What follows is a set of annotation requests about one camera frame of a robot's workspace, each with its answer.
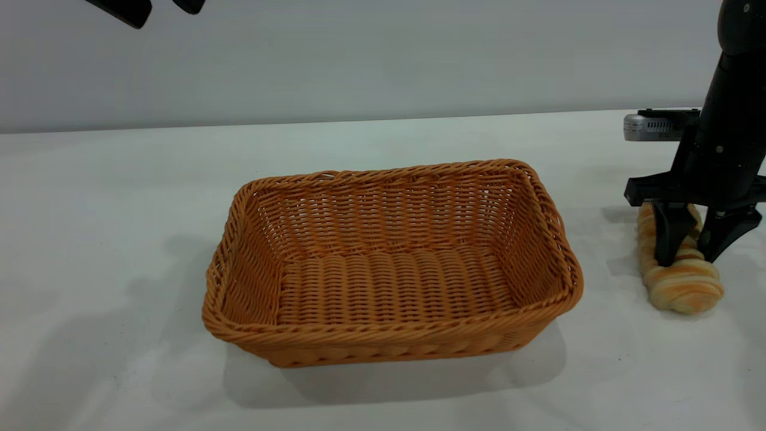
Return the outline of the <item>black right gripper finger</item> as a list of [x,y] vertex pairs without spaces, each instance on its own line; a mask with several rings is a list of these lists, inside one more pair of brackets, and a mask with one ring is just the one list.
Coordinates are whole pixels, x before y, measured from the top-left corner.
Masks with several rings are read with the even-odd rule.
[[673,264],[683,246],[697,249],[698,210],[694,204],[654,202],[655,259],[663,267]]
[[736,240],[756,229],[762,215],[755,207],[707,208],[707,214],[700,237],[698,251],[707,262],[714,262]]

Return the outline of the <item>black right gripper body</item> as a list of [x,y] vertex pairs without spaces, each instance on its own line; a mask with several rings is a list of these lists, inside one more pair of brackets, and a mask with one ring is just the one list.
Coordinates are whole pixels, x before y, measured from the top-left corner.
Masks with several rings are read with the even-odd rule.
[[639,110],[626,117],[627,140],[673,141],[671,169],[628,180],[632,207],[646,201],[747,207],[764,201],[764,54],[722,54],[700,110]]

